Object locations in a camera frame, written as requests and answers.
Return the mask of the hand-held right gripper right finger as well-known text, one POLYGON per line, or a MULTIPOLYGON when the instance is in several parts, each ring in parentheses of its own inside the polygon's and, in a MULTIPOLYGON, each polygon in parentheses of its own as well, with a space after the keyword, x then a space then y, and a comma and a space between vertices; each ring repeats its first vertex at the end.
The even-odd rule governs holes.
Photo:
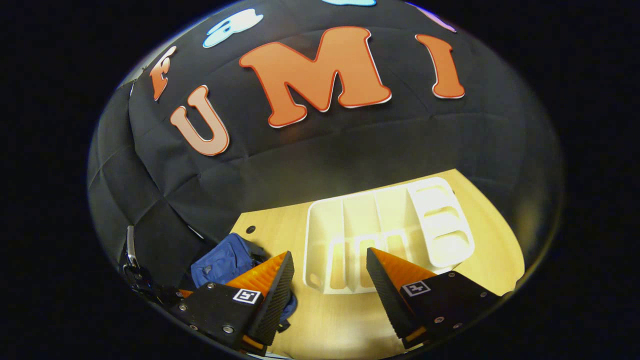
POLYGON ((452 337, 501 299, 460 272, 436 274, 374 247, 366 250, 366 270, 405 349, 452 337))

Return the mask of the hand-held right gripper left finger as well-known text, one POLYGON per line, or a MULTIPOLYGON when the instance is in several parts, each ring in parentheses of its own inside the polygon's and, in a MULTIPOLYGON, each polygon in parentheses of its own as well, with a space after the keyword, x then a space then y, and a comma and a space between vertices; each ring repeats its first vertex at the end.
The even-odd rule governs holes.
POLYGON ((226 284, 202 285, 173 305, 173 316, 222 346, 263 356, 290 301, 294 273, 293 256, 284 251, 226 284))

